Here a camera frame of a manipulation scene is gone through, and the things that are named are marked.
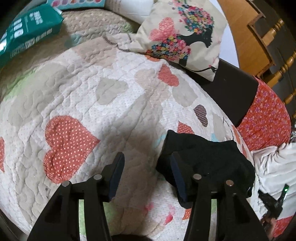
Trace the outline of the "wooden stair railing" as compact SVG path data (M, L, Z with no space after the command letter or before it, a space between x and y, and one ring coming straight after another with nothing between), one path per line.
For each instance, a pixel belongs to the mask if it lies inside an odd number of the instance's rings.
M295 38L284 21L276 16L270 23L260 13L248 23L269 63L257 73L257 77L272 88L295 119Z

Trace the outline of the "black pants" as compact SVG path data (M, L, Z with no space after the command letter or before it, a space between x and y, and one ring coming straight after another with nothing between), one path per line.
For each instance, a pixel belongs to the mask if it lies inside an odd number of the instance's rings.
M251 197L255 180L254 167L233 140L212 142L198 135L169 130L156 170L175 187L169 158L173 152L179 154L182 163L192 168L194 174L217 183L230 179L246 198Z

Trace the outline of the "red floral cushion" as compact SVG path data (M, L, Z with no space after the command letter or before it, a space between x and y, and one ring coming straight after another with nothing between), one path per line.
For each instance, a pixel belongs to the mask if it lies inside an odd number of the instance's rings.
M290 141L291 121L287 109L276 93L263 81L237 130L250 151L280 146Z

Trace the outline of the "dark brown sofa backrest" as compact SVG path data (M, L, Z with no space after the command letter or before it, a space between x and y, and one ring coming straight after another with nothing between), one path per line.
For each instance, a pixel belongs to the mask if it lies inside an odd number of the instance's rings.
M240 68L219 60L214 80L186 70L204 91L219 105L229 120L238 127L253 104L258 89L258 81Z

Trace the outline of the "floral lady print pillow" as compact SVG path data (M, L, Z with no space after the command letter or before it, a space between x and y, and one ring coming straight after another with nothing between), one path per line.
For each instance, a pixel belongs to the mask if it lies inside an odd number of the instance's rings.
M128 48L213 81L226 27L225 16L210 1L156 1Z

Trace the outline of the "white fluffy blanket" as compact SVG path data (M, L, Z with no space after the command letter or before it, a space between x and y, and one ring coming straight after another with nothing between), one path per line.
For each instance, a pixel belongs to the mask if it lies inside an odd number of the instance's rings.
M249 202L256 215L261 218L267 212L262 200L258 197L258 190L278 199L284 185L287 184L289 189L279 219L293 216L296 179L295 143L284 143L280 147L270 146L251 153L255 167L255 182Z

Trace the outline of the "teal product box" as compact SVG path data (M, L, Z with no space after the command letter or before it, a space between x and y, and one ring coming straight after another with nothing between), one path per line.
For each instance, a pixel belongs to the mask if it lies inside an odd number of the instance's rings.
M58 34L62 22L62 11L48 4L22 14L1 38L1 67L34 44Z

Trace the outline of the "pastel dotted teal box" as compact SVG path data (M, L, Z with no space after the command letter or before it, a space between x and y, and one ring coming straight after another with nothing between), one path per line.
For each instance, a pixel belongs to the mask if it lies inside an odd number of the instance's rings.
M105 6L105 0L47 0L47 4L60 10L103 8Z

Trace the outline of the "heart patterned quilt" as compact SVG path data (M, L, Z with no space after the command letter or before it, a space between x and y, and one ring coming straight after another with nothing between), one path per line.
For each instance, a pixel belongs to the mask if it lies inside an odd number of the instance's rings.
M28 235L59 184L82 182L118 152L125 168L105 204L112 235L182 240L189 211L155 166L168 130L233 140L222 109L183 70L122 51L125 20L108 11L63 13L61 32L1 70L1 211Z

